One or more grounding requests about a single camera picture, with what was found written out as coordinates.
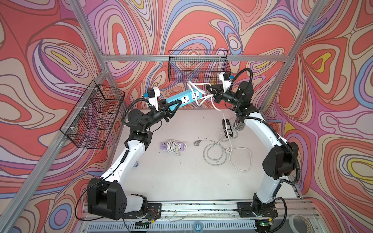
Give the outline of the blue power strip with cord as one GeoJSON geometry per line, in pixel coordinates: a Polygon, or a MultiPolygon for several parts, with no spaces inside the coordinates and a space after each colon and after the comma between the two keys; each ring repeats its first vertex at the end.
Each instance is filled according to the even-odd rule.
{"type": "MultiPolygon", "coordinates": [[[[213,95],[212,94],[207,95],[205,91],[203,91],[202,89],[200,89],[198,87],[200,85],[207,85],[207,84],[208,83],[192,83],[192,82],[189,81],[187,83],[187,86],[189,88],[188,90],[186,90],[186,91],[184,91],[180,94],[177,94],[175,96],[169,97],[169,98],[166,99],[166,101],[168,103],[181,101],[182,102],[181,107],[183,107],[183,106],[185,106],[187,104],[190,104],[190,103],[196,103],[197,106],[201,106],[206,100],[211,100],[211,104],[212,104],[213,108],[215,110],[219,111],[219,112],[223,112],[222,110],[218,109],[215,106],[214,101],[213,101],[213,95]]],[[[231,166],[233,168],[235,168],[236,170],[241,171],[241,172],[248,172],[248,171],[250,171],[250,169],[252,167],[251,151],[248,148],[245,148],[245,147],[225,148],[221,144],[224,141],[228,141],[229,143],[232,143],[231,140],[238,137],[238,132],[237,132],[237,130],[235,130],[235,128],[233,128],[233,133],[234,133],[234,135],[233,135],[232,138],[226,138],[226,137],[223,137],[222,135],[220,135],[219,136],[219,141],[208,140],[210,142],[210,144],[207,145],[205,147],[204,151],[203,151],[203,159],[207,164],[209,164],[211,166],[221,166],[226,161],[229,161],[231,166]],[[220,161],[221,157],[219,157],[217,159],[209,157],[208,153],[209,153],[210,149],[212,149],[214,146],[220,146],[221,147],[221,155],[225,156],[225,159],[224,159],[223,162],[220,161]],[[231,157],[232,157],[232,152],[234,150],[245,150],[245,151],[248,152],[248,158],[250,159],[248,169],[242,170],[242,169],[236,167],[233,164],[231,157]]]]}

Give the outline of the black power strip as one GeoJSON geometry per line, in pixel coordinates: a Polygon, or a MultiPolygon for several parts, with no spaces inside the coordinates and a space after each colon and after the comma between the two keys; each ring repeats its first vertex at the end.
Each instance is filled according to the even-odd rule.
{"type": "Polygon", "coordinates": [[[229,119],[226,119],[226,118],[223,119],[222,126],[223,126],[223,132],[225,134],[225,137],[232,138],[234,133],[233,133],[233,129],[232,129],[229,119]]]}

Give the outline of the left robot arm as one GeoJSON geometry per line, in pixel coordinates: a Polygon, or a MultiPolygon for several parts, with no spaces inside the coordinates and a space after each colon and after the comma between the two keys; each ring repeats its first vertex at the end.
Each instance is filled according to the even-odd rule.
{"type": "Polygon", "coordinates": [[[125,149],[100,178],[89,181],[87,190],[83,192],[87,195],[88,212],[97,215],[98,219],[119,220],[129,212],[146,214],[146,197],[138,194],[127,196],[123,190],[123,182],[150,145],[153,136],[150,128],[162,120],[168,122],[182,105],[181,100],[167,102],[162,99],[158,102],[158,107],[155,107],[149,100],[140,98],[134,100],[130,106],[138,102],[146,102],[150,111],[146,114],[138,109],[128,108],[125,111],[122,123],[130,128],[129,137],[124,143],[125,149]]]}

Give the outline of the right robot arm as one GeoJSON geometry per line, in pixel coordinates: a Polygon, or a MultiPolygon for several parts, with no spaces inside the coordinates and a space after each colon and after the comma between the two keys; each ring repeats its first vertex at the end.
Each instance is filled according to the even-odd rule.
{"type": "Polygon", "coordinates": [[[242,81],[237,91],[232,91],[232,85],[239,75],[232,76],[229,71],[219,73],[221,84],[207,85],[206,89],[212,94],[215,103],[224,101],[233,105],[238,120],[249,127],[266,148],[267,155],[262,162],[265,175],[261,186],[253,195],[251,203],[238,203],[237,211],[240,216],[266,217],[266,220],[255,222],[257,232],[274,233],[284,225],[288,214],[285,209],[281,223],[274,229],[271,228],[270,222],[278,217],[276,201],[286,204],[285,199],[278,197],[277,193],[282,184],[296,185],[301,177],[299,147],[278,134],[252,104],[253,72],[250,68],[244,68],[239,74],[246,71],[249,72],[250,79],[242,81]]]}

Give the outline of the metal cup of pens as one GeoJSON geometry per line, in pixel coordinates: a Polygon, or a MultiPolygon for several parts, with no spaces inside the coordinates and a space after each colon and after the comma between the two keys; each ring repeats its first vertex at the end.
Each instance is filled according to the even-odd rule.
{"type": "Polygon", "coordinates": [[[245,127],[245,124],[240,120],[235,121],[235,130],[242,131],[245,127]]]}

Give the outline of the aluminium frame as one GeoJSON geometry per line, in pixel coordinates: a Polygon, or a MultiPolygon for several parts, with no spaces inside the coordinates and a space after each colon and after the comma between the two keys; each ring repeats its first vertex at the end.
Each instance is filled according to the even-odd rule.
{"type": "Polygon", "coordinates": [[[126,100],[159,86],[170,61],[252,68],[290,56],[315,1],[1,1],[1,214],[102,70],[126,100]]]}

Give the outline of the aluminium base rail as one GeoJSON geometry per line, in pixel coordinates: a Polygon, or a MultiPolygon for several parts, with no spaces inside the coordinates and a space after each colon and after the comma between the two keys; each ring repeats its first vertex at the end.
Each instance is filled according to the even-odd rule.
{"type": "Polygon", "coordinates": [[[277,201],[264,216],[250,211],[248,200],[151,202],[149,217],[79,222],[76,233],[327,233],[311,201],[277,201]]]}

